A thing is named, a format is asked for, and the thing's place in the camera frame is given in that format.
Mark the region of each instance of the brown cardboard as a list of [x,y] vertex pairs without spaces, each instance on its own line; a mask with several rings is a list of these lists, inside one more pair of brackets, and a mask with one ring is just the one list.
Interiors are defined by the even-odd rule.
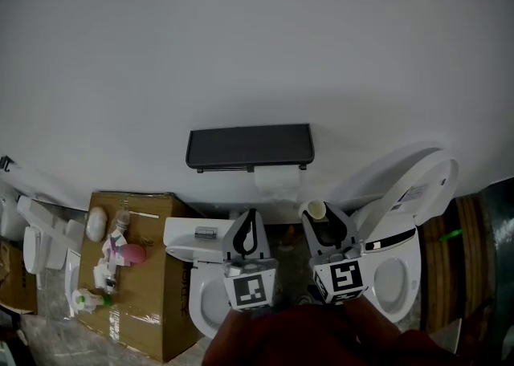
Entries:
[[23,252],[0,243],[0,305],[18,313],[37,312],[35,275],[23,264]]
[[[125,232],[128,243],[146,249],[146,260],[118,267],[118,293],[112,307],[80,312],[79,321],[117,343],[167,362],[192,346],[201,336],[190,319],[190,266],[169,256],[162,241],[167,217],[195,217],[195,212],[172,194],[140,195],[94,193],[89,209],[104,208],[107,227],[121,205],[134,212],[158,215],[147,218],[131,214]],[[80,259],[79,287],[95,290],[93,267],[103,257],[102,242],[84,236]]]

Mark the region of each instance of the green tape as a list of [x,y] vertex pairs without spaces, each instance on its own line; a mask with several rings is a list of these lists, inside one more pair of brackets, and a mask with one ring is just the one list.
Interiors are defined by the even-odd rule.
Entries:
[[459,236],[462,232],[463,232],[462,229],[453,230],[449,234],[444,234],[443,236],[441,236],[441,238],[439,238],[439,241],[445,242],[448,239],[454,238],[455,236]]

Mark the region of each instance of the white cup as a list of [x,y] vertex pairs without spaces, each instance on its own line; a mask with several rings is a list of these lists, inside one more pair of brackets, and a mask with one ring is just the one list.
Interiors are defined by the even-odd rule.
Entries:
[[323,201],[307,201],[302,203],[298,209],[300,218],[304,212],[307,212],[314,219],[323,219],[325,214],[327,214],[327,207],[324,205]]

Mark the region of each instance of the pink sponge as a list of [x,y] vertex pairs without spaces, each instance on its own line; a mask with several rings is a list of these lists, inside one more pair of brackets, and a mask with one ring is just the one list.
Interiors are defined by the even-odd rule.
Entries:
[[118,246],[117,249],[117,252],[131,263],[142,263],[146,259],[145,248],[141,245],[129,243],[127,245]]

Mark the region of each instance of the toilet paper holder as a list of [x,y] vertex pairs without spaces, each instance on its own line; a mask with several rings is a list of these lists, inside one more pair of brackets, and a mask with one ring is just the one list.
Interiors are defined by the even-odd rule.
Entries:
[[198,173],[246,170],[255,166],[298,165],[314,161],[309,124],[283,124],[190,132],[186,163]]

